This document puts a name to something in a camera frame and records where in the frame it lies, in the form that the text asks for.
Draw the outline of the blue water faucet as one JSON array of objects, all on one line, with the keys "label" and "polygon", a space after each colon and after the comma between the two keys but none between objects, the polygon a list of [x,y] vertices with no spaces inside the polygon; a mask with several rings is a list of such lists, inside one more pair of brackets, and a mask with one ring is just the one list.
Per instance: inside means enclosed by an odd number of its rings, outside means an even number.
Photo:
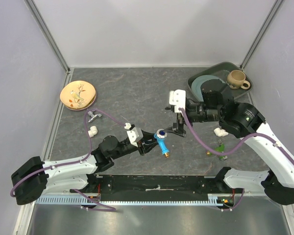
[{"label": "blue water faucet", "polygon": [[167,137],[166,131],[164,129],[158,129],[157,132],[154,134],[154,137],[157,140],[157,143],[162,151],[162,155],[165,158],[168,158],[170,156],[170,151],[165,144],[165,139]]}]

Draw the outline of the white pvc elbow right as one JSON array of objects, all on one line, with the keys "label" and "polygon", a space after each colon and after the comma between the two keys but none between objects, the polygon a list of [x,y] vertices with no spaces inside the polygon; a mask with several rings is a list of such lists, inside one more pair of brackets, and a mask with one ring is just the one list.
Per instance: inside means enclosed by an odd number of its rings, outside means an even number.
[{"label": "white pvc elbow right", "polygon": [[229,135],[229,133],[227,131],[225,131],[224,129],[221,129],[219,127],[214,129],[214,133],[217,137],[225,137],[225,136]]}]

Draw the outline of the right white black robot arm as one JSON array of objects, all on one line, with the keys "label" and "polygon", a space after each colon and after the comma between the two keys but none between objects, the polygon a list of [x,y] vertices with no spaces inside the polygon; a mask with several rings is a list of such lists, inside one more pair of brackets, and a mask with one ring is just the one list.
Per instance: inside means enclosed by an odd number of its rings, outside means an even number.
[{"label": "right white black robot arm", "polygon": [[[285,148],[271,130],[265,117],[251,104],[236,102],[228,84],[220,79],[201,83],[200,102],[191,102],[185,90],[169,92],[168,109],[177,114],[171,131],[184,137],[187,125],[195,139],[209,152],[230,155],[247,144],[269,167],[267,171],[240,171],[223,167],[215,177],[219,192],[240,188],[243,191],[264,193],[280,205],[294,204],[294,155]],[[205,144],[193,129],[193,123],[217,121],[227,133],[240,139],[228,152],[218,152]]]}]

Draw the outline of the white pvc elbow left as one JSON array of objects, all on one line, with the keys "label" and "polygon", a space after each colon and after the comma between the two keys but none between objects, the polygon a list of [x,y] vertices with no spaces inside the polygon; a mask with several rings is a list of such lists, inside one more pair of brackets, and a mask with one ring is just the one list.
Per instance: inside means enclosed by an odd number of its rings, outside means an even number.
[{"label": "white pvc elbow left", "polygon": [[96,126],[91,126],[90,129],[88,130],[89,138],[93,138],[97,134],[98,134],[97,127]]}]

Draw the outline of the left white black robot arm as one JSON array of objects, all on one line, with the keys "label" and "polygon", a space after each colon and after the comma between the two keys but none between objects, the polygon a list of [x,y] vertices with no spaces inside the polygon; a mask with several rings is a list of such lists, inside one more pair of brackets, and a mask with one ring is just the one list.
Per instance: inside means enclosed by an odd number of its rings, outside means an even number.
[{"label": "left white black robot arm", "polygon": [[134,128],[127,135],[123,141],[107,136],[96,149],[72,159],[30,158],[11,175],[11,197],[18,205],[26,205],[48,193],[74,189],[94,192],[98,187],[95,174],[111,168],[115,159],[136,151],[144,155],[158,145],[156,134]]}]

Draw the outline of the green water faucet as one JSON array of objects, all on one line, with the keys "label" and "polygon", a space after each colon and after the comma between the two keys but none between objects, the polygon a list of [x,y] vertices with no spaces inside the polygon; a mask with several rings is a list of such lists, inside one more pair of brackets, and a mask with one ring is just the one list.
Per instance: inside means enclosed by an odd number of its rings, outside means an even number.
[{"label": "green water faucet", "polygon": [[[217,152],[223,153],[224,150],[225,150],[225,145],[224,145],[224,143],[223,143],[221,140],[219,140],[219,145],[218,145],[218,147],[216,147],[214,150],[217,151]],[[206,155],[207,155],[207,156],[211,156],[212,153],[211,153],[210,151],[207,151],[207,152],[206,152]],[[228,159],[227,156],[218,156],[218,158],[219,158],[220,161],[225,161],[225,160]]]}]

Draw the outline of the teal round plate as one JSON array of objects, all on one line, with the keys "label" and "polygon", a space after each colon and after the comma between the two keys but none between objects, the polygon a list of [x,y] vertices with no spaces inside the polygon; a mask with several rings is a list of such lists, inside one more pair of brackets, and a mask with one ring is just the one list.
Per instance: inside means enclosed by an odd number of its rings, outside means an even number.
[{"label": "teal round plate", "polygon": [[221,83],[225,83],[223,80],[221,80],[217,76],[213,76],[213,75],[202,75],[202,76],[197,77],[191,84],[191,91],[192,91],[194,97],[198,101],[203,101],[203,96],[201,93],[201,85],[204,82],[210,81],[210,80],[218,80]]}]

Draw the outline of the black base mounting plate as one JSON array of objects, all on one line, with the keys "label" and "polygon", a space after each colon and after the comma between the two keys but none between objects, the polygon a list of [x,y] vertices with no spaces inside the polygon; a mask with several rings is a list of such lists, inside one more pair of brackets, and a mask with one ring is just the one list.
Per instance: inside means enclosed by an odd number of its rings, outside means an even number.
[{"label": "black base mounting plate", "polygon": [[197,201],[208,194],[232,193],[214,177],[188,175],[97,175],[88,176],[88,185],[80,190],[99,195],[101,201]]}]

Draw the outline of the silver metal faucet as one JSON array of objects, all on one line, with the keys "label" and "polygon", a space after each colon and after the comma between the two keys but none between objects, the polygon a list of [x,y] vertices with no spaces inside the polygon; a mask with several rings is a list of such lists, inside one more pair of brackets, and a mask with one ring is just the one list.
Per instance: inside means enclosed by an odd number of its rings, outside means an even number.
[{"label": "silver metal faucet", "polygon": [[87,114],[89,116],[89,120],[88,120],[89,123],[93,122],[97,118],[102,117],[101,113],[96,113],[95,111],[88,111]]}]

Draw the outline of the dark green rectangular tray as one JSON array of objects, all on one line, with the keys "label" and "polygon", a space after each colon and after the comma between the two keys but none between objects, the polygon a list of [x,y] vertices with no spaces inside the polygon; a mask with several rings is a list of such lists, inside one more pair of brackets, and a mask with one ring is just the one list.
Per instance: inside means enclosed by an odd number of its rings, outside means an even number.
[{"label": "dark green rectangular tray", "polygon": [[[209,68],[205,68],[203,71],[191,76],[188,79],[188,81],[187,81],[188,88],[191,91],[192,95],[196,96],[196,93],[193,92],[193,90],[191,88],[192,83],[196,78],[198,78],[202,75],[213,75],[213,76],[216,76],[226,82],[228,74],[230,74],[230,72],[232,72],[234,70],[242,71],[242,69],[240,67],[236,66],[235,64],[233,64],[231,62],[221,62],[221,63],[213,65]],[[246,81],[248,81],[250,83],[250,87],[247,90],[244,90],[242,88],[239,88],[237,90],[232,90],[232,95],[235,100],[248,94],[253,88],[252,81],[249,79],[249,77],[246,75],[245,78],[246,78]]]}]

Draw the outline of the beige ceramic mug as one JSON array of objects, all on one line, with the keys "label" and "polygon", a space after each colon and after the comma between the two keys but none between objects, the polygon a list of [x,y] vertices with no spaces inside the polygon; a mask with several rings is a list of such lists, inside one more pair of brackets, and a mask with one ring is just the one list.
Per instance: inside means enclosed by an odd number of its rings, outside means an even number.
[{"label": "beige ceramic mug", "polygon": [[227,76],[227,84],[231,89],[244,89],[247,90],[250,88],[251,84],[247,81],[246,75],[240,70],[233,70]]}]

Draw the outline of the orange bird pattern plate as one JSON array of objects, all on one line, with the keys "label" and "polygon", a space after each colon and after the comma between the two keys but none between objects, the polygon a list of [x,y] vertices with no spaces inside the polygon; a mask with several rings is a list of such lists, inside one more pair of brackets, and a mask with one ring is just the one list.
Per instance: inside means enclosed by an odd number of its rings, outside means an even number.
[{"label": "orange bird pattern plate", "polygon": [[73,81],[66,85],[60,93],[60,101],[71,110],[84,110],[95,100],[95,87],[86,81]]}]

